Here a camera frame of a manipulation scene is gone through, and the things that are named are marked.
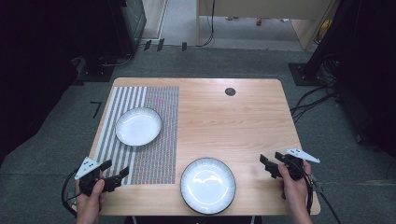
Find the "gray carpet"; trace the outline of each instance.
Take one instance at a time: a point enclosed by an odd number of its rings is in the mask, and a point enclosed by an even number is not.
[[[62,207],[61,188],[90,152],[104,109],[103,105],[94,119],[97,105],[90,102],[105,103],[114,78],[278,78],[293,107],[313,87],[296,87],[288,63],[306,63],[310,57],[310,52],[261,49],[140,49],[130,62],[115,69],[109,83],[70,87],[39,133],[6,157],[0,170],[0,223],[74,222]],[[323,94],[318,92],[307,102]],[[356,144],[349,119],[334,99],[305,113],[296,128],[303,149],[321,160],[313,164],[314,174],[342,223],[396,223],[396,163],[375,147]],[[336,223],[323,199],[319,201],[321,212],[314,221]],[[123,219],[102,217],[102,223]],[[288,217],[263,221],[290,222]]]

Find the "black and white striped mat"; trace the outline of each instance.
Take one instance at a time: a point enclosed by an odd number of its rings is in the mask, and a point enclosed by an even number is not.
[[[141,147],[119,141],[115,127],[119,117],[136,107],[155,110],[162,119],[160,134]],[[105,122],[95,150],[94,160],[113,165],[104,176],[117,175],[129,165],[123,185],[174,184],[176,175],[178,87],[115,87],[105,114]]]

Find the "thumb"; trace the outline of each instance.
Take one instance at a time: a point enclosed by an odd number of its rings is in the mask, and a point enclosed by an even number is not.
[[[95,186],[93,186],[92,194],[90,198],[98,199],[104,187],[105,187],[105,181],[103,179],[98,180]]]
[[[280,174],[282,175],[285,185],[288,185],[290,183],[290,181],[293,181],[290,177],[289,170],[284,163],[280,163],[277,166],[277,169],[279,170]]]

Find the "white marker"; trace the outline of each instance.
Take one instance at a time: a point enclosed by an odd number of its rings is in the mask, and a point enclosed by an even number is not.
[[[286,149],[286,152],[288,152],[290,155],[292,155],[294,157],[297,157],[297,158],[300,158],[300,159],[303,159],[306,161],[313,161],[313,162],[320,163],[320,159],[317,159],[298,148]]]
[[[75,179],[78,180],[82,178],[84,175],[88,174],[90,171],[98,168],[100,164],[97,161],[93,161],[90,158],[86,157],[79,167]]]

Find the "white plate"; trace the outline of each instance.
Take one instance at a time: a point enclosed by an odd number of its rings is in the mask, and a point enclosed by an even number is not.
[[[194,211],[214,215],[233,201],[236,184],[226,164],[212,158],[202,158],[187,166],[180,181],[181,195]]]
[[[160,133],[161,118],[152,109],[138,107],[125,112],[117,121],[116,136],[128,146],[143,146]]]

